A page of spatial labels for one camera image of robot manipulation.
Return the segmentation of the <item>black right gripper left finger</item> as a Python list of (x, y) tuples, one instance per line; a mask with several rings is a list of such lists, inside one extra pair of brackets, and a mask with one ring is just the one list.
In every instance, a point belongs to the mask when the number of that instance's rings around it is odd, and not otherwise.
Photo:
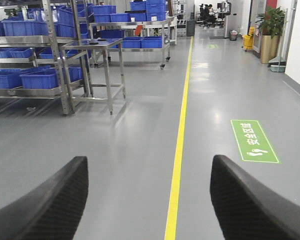
[(88, 198), (88, 159), (76, 156), (0, 209), (0, 240), (71, 240)]

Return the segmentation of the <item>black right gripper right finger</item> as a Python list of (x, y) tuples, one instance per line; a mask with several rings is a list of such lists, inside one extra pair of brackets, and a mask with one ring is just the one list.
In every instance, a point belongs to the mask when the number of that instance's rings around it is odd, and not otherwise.
[(225, 155), (215, 155), (210, 199), (226, 240), (300, 240), (300, 206)]

